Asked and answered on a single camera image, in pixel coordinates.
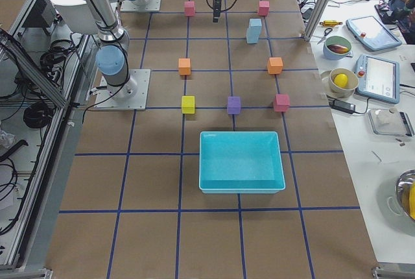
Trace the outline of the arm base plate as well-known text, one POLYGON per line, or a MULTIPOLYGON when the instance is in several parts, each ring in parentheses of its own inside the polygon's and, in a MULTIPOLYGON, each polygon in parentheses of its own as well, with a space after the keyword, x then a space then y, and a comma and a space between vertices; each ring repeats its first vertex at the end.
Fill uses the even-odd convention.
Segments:
POLYGON ((161 0, 123 0, 121 12, 124 13, 149 13, 159 12, 161 0))
POLYGON ((150 69, 130 69, 130 79, 120 92, 115 87, 107 87, 105 78, 101 77, 101 86, 96 94, 94 108, 99 110, 145 110, 148 87, 150 84, 150 69))

